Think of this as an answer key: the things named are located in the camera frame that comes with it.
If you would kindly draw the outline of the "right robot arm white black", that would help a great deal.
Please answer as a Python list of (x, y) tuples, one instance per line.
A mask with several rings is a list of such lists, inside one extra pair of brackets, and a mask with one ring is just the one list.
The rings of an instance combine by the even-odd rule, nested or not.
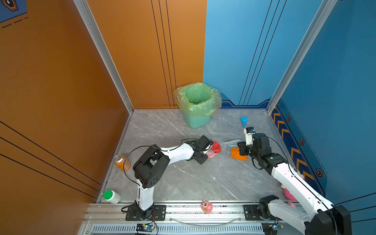
[(281, 219), (304, 235), (352, 234), (350, 212), (344, 206), (334, 205), (304, 181), (285, 157), (272, 152), (269, 140), (263, 133), (246, 132), (245, 141), (238, 143), (240, 154), (256, 160), (259, 169), (284, 185), (304, 210), (270, 195), (259, 200), (260, 217)]

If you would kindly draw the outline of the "pink paper scrap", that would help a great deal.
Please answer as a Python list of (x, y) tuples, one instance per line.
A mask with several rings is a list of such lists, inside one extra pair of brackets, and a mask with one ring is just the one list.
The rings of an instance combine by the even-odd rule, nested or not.
[(218, 155), (218, 153), (209, 150), (209, 151), (206, 153), (206, 155), (208, 156), (209, 159), (212, 159), (212, 158), (214, 158), (216, 155)]

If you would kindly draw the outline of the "red paper scrap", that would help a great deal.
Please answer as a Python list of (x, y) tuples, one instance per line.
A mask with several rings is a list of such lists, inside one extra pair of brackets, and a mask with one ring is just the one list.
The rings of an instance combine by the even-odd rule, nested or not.
[(220, 146), (220, 144), (217, 143), (217, 142), (213, 142), (213, 145), (211, 147), (211, 151), (214, 152), (214, 153), (216, 153), (216, 154), (220, 153), (221, 152), (221, 146)]

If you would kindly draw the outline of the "teal hand brush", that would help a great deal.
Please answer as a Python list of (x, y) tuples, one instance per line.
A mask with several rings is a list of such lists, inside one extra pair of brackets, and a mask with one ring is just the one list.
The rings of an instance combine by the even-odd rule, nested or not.
[(232, 141), (225, 142), (224, 144), (230, 147), (237, 147), (239, 142), (241, 142), (241, 140), (232, 140)]

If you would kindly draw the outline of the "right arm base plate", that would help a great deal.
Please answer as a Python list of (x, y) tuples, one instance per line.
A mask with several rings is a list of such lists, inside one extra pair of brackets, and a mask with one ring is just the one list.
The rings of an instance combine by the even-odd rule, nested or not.
[(245, 219), (247, 221), (250, 220), (279, 220), (279, 218), (275, 218), (270, 214), (268, 209), (260, 208), (259, 205), (256, 204), (246, 204), (243, 205), (243, 210), (245, 214)]

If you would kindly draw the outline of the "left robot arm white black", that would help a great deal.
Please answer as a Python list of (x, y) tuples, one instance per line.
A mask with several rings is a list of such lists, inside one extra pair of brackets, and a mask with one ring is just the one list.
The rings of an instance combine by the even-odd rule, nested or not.
[(209, 157), (207, 152), (213, 147), (214, 142), (205, 136), (199, 139), (181, 141), (179, 146), (158, 147), (151, 145), (133, 166), (138, 194), (135, 208), (141, 218), (147, 219), (153, 214), (154, 187), (161, 180), (166, 168), (180, 161), (195, 160), (203, 164)]

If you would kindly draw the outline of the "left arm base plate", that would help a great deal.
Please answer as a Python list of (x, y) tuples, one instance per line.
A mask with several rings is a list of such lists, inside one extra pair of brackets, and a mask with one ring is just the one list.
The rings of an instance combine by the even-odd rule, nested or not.
[(143, 211), (136, 204), (131, 204), (122, 208), (125, 213), (126, 221), (164, 221), (166, 216), (166, 205), (152, 205), (147, 210)]

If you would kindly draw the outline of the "teal plastic dustpan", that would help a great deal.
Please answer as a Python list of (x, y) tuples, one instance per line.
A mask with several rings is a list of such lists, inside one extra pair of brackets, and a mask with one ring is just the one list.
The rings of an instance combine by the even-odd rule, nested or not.
[(216, 155), (218, 155), (220, 152), (221, 152), (221, 148), (214, 148), (214, 147), (212, 147), (211, 149), (209, 149), (207, 151), (206, 155), (208, 156), (209, 159), (212, 159)]

